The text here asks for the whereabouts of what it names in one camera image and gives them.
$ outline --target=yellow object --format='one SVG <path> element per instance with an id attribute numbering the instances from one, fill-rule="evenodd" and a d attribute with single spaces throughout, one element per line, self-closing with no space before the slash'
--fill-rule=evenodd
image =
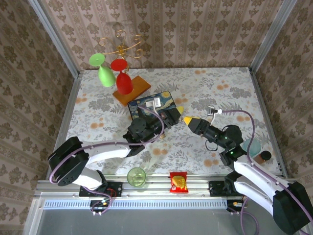
<path id="1" fill-rule="evenodd" d="M 200 117 L 189 117 L 189 116 L 187 116 L 187 117 L 184 117 L 185 124 L 188 126 L 193 118 L 200 119 Z"/>
<path id="2" fill-rule="evenodd" d="M 162 96 L 164 97 L 164 98 L 168 98 L 168 97 L 170 97 L 170 93 L 169 92 L 163 92 L 162 93 Z"/>
<path id="3" fill-rule="evenodd" d="M 178 112 L 180 113 L 180 114 L 182 114 L 182 112 L 184 111 L 184 107 L 183 106 L 178 106 L 178 107 L 176 107 L 177 108 L 177 110 L 178 110 Z"/>
<path id="4" fill-rule="evenodd" d="M 176 187 L 181 188 L 181 189 L 185 188 L 185 178 L 184 177 L 177 175 L 177 176 L 174 176 L 172 178 L 172 180 L 173 180 L 173 184 Z"/>

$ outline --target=floral tablecloth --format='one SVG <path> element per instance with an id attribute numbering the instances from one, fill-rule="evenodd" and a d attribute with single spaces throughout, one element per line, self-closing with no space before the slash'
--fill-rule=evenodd
<path id="1" fill-rule="evenodd" d="M 183 116 L 207 117 L 207 106 L 214 105 L 224 110 L 243 109 L 252 114 L 256 124 L 255 138 L 262 150 L 272 153 L 272 159 L 264 164 L 272 173 L 280 173 L 261 108 L 247 68 L 205 69 L 134 69 L 129 71 L 134 78 L 140 75 L 151 88 L 140 97 L 169 91 L 177 106 L 184 106 Z M 112 93 L 116 86 L 101 85 L 97 70 L 85 71 L 72 114 L 67 138 L 78 136 L 82 141 L 121 139 L 131 123 L 128 107 L 117 101 Z M 214 126 L 238 125 L 244 140 L 251 137 L 250 118 L 244 114 L 219 115 Z M 141 167 L 147 173 L 188 171 L 194 174 L 227 174 L 216 152 L 206 150 L 205 139 L 194 135 L 180 122 L 165 132 L 166 138 L 148 144 L 134 157 L 108 159 L 89 165 L 105 174 L 127 174 L 133 167 Z"/>

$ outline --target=small bottle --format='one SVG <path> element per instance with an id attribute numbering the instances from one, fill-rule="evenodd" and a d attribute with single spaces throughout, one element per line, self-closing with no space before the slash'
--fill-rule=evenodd
<path id="1" fill-rule="evenodd" d="M 266 161 L 268 161 L 272 157 L 271 153 L 268 151 L 263 151 L 259 155 L 255 156 L 253 159 L 258 164 L 262 164 Z"/>

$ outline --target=wooden block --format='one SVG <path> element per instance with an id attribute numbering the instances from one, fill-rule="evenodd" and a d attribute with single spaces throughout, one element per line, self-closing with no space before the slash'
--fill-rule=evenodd
<path id="1" fill-rule="evenodd" d="M 146 90 L 148 90 L 151 86 L 140 76 L 135 77 L 132 80 L 133 83 L 133 91 L 129 94 L 120 94 L 118 91 L 113 93 L 113 96 L 121 102 L 124 106 L 128 104 L 128 102 L 136 99 L 138 96 L 143 94 Z"/>

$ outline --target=chip bag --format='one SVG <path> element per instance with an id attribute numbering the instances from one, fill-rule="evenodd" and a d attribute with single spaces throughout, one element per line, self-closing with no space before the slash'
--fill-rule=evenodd
<path id="1" fill-rule="evenodd" d="M 171 189 L 170 192 L 182 193 L 188 192 L 186 181 L 187 172 L 170 172 L 171 175 Z"/>

